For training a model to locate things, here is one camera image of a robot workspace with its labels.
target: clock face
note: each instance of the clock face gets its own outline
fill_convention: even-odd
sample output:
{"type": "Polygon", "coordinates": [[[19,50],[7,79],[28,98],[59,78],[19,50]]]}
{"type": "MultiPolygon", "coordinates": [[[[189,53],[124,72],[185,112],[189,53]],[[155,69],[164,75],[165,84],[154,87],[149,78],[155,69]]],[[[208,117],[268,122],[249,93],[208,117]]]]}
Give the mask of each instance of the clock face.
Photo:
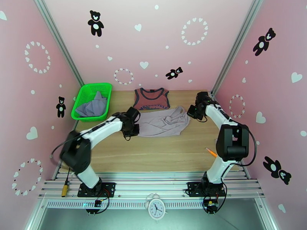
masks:
{"type": "Polygon", "coordinates": [[[154,219],[160,219],[164,216],[164,204],[159,199],[154,199],[150,202],[149,213],[154,219]]]}

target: black teddy bear sticker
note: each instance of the black teddy bear sticker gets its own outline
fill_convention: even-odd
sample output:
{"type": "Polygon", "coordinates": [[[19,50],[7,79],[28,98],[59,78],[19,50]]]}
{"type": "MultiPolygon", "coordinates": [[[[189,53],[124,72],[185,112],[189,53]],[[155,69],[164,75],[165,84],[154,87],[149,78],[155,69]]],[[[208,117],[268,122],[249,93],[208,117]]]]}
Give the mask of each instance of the black teddy bear sticker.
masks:
{"type": "Polygon", "coordinates": [[[171,69],[170,72],[167,73],[165,76],[167,77],[167,79],[177,78],[178,74],[182,72],[183,70],[181,69],[181,67],[178,67],[177,70],[171,69]]]}
{"type": "Polygon", "coordinates": [[[56,105],[56,108],[58,109],[58,117],[64,117],[64,110],[66,109],[66,106],[64,104],[64,97],[59,97],[59,103],[56,105]]]}
{"type": "Polygon", "coordinates": [[[269,41],[272,40],[275,36],[276,34],[272,28],[268,30],[265,36],[260,36],[258,38],[259,42],[253,48],[253,51],[256,51],[255,55],[258,56],[263,50],[266,51],[269,47],[269,41]]]}
{"type": "Polygon", "coordinates": [[[88,25],[91,25],[91,32],[93,36],[97,33],[97,36],[101,36],[102,32],[101,29],[104,28],[103,23],[99,21],[100,19],[100,13],[96,11],[89,11],[91,13],[92,19],[88,21],[88,25]]]}
{"type": "Polygon", "coordinates": [[[282,181],[289,185],[290,178],[292,177],[290,173],[284,171],[281,169],[281,164],[278,160],[275,160],[275,162],[270,157],[264,158],[267,162],[263,162],[263,166],[271,172],[271,176],[274,178],[282,179],[282,181]]]}

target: gray cloth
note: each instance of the gray cloth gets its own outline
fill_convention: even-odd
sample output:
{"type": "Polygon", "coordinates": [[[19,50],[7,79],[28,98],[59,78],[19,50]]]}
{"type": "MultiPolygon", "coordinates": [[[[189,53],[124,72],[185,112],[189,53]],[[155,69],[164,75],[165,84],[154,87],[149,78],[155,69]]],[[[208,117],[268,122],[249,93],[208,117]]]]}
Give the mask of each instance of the gray cloth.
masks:
{"type": "Polygon", "coordinates": [[[103,97],[99,91],[97,91],[94,100],[84,103],[76,108],[76,112],[81,117],[96,117],[105,113],[107,106],[107,98],[103,97]]]}
{"type": "Polygon", "coordinates": [[[180,135],[180,132],[188,126],[190,117],[183,107],[176,109],[160,110],[141,113],[139,136],[143,137],[165,137],[180,135]]]}

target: red tank top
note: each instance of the red tank top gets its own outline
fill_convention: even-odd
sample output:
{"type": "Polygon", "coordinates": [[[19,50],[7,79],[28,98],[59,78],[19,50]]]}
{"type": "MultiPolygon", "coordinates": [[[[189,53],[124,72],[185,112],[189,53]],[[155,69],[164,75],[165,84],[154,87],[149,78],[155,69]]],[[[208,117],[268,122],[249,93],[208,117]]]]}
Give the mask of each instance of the red tank top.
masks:
{"type": "Polygon", "coordinates": [[[138,110],[168,109],[170,104],[167,98],[168,90],[164,88],[135,90],[135,102],[133,107],[138,110]]]}

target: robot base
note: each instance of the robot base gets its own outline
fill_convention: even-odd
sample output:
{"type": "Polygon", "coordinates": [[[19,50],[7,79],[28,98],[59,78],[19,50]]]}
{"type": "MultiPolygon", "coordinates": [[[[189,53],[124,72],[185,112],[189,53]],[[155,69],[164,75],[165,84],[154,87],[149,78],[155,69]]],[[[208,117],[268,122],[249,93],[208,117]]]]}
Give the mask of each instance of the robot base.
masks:
{"type": "Polygon", "coordinates": [[[187,185],[188,189],[186,190],[186,193],[190,197],[216,197],[216,194],[218,194],[219,197],[225,196],[223,184],[210,183],[206,172],[201,179],[201,182],[188,182],[187,185]]]}
{"type": "Polygon", "coordinates": [[[89,189],[84,183],[81,183],[78,191],[78,197],[114,197],[116,183],[114,182],[102,182],[100,179],[94,188],[89,189]]]}

